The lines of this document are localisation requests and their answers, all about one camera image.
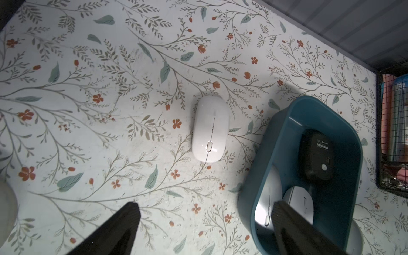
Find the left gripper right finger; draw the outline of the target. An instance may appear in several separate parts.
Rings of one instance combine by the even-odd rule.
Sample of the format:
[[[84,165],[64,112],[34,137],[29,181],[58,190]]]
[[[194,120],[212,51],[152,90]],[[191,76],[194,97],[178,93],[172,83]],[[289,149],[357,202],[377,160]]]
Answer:
[[[274,203],[272,222],[282,255],[345,255],[284,201]]]

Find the teal plastic storage box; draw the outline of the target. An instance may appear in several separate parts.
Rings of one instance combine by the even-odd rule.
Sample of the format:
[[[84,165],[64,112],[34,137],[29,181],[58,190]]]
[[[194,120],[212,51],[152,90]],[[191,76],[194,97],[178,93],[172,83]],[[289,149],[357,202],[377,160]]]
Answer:
[[[328,185],[313,186],[301,173],[300,143],[307,130],[328,137],[334,148],[334,174]],[[255,212],[267,176],[275,167],[282,190],[303,187],[314,203],[313,226],[341,249],[349,238],[363,160],[360,138],[349,122],[316,98],[302,96],[276,113],[263,135],[253,165],[238,196],[238,212],[244,227],[263,255],[277,255],[274,237],[256,232]]]

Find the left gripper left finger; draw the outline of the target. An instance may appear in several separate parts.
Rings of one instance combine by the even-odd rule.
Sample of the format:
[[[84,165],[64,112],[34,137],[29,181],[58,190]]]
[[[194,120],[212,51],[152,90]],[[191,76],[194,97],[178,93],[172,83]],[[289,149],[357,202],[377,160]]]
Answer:
[[[141,220],[139,205],[126,203],[70,255],[129,255]]]

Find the white logo mouse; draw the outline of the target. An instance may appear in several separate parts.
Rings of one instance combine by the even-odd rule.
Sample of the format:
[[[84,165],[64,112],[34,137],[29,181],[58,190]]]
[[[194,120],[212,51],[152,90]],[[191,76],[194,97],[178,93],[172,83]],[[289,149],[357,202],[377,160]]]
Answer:
[[[306,221],[308,221],[311,225],[313,224],[313,200],[306,189],[299,186],[291,187],[283,196],[283,200]]]

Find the white slim mouse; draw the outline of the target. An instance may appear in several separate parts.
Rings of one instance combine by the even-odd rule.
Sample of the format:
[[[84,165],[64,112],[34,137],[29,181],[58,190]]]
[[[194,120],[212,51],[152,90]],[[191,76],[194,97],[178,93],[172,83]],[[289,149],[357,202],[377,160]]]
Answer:
[[[192,134],[194,157],[205,163],[219,161],[227,144],[230,112],[220,96],[205,96],[198,102]]]

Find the silver grey mouse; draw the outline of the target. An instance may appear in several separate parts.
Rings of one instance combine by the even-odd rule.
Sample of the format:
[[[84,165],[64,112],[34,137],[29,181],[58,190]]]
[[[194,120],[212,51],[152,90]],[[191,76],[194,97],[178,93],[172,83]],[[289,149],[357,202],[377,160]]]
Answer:
[[[255,211],[257,234],[267,235],[274,233],[272,211],[274,203],[282,200],[282,197],[282,184],[279,172],[275,165],[272,165]]]

